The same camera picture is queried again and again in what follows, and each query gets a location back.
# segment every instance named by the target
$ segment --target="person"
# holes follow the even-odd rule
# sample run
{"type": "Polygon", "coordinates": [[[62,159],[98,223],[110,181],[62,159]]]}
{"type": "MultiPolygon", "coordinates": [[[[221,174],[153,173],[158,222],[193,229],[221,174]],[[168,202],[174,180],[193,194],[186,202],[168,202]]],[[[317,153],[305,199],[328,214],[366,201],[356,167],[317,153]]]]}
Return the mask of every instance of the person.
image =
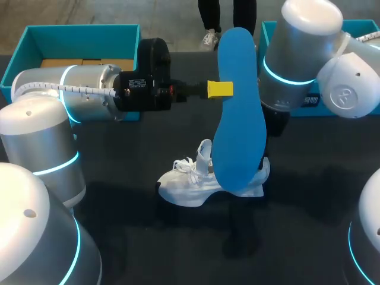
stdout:
{"type": "MultiPolygon", "coordinates": [[[[201,50],[215,50],[220,39],[220,5],[219,0],[198,0],[199,13],[206,35],[201,42],[201,50]]],[[[254,35],[256,25],[256,0],[233,0],[233,25],[247,29],[254,35]]]]}

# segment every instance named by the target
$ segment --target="shoelace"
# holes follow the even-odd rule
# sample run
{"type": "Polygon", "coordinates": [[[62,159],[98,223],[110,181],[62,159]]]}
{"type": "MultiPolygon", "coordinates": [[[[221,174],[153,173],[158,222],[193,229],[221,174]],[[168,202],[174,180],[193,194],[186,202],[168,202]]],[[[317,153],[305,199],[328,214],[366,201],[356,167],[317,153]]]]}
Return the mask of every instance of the shoelace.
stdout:
{"type": "Polygon", "coordinates": [[[196,170],[196,164],[192,161],[190,157],[182,160],[175,160],[173,163],[173,170],[178,169],[182,173],[188,174],[189,183],[198,183],[201,181],[200,178],[208,178],[208,175],[204,175],[196,170]]]}
{"type": "Polygon", "coordinates": [[[213,37],[214,37],[215,35],[212,33],[212,32],[210,32],[210,31],[207,31],[207,34],[204,36],[204,38],[203,38],[203,42],[205,43],[205,45],[209,45],[209,46],[211,46],[212,45],[212,43],[213,43],[213,37]]]}

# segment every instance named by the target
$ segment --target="concrete floor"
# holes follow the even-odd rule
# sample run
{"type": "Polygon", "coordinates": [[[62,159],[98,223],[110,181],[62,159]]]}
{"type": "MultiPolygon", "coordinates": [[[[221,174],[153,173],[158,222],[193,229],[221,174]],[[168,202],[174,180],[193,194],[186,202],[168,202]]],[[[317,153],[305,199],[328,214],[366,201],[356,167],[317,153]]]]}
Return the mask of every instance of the concrete floor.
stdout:
{"type": "MultiPolygon", "coordinates": [[[[261,22],[277,19],[284,0],[257,1],[256,42],[261,22]]],[[[332,1],[346,19],[380,24],[379,0],[332,1]]],[[[232,27],[232,2],[220,0],[224,30],[232,27]]],[[[27,25],[136,23],[143,37],[161,37],[171,51],[198,50],[204,35],[197,0],[0,0],[0,54],[13,53],[27,25]]]]}

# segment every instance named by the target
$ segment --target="robot logo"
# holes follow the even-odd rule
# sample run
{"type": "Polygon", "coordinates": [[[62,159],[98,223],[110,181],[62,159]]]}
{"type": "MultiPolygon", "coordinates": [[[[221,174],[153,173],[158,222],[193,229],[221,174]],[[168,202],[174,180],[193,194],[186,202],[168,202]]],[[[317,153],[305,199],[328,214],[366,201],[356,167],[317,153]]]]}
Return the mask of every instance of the robot logo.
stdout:
{"type": "Polygon", "coordinates": [[[357,94],[347,85],[335,86],[330,93],[330,98],[339,109],[349,110],[357,105],[357,94]]]}

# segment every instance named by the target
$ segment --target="blue insole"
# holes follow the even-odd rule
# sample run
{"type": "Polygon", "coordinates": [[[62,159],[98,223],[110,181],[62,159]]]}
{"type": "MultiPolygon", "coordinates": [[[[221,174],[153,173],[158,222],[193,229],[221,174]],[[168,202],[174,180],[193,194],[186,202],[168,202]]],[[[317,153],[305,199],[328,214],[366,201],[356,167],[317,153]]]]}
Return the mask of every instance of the blue insole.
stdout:
{"type": "Polygon", "coordinates": [[[223,35],[218,47],[220,81],[233,82],[233,96],[223,99],[212,157],[218,183],[228,191],[243,189],[254,178],[264,153],[267,129],[257,85],[255,44],[244,28],[223,35]]]}

